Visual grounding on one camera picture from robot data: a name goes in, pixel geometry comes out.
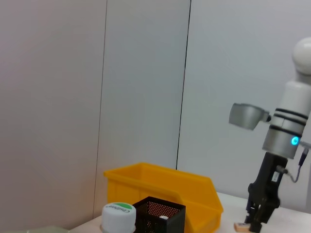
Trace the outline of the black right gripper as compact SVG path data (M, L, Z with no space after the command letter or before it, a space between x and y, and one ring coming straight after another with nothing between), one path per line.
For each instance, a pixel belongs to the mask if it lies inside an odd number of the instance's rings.
M256 180L248 187L247 215L245 223L250 223L249 231L259 233L262 223L267 223L270 214L280 206L278 188L282 174L276 167L286 167L288 159L267 152L263 158Z

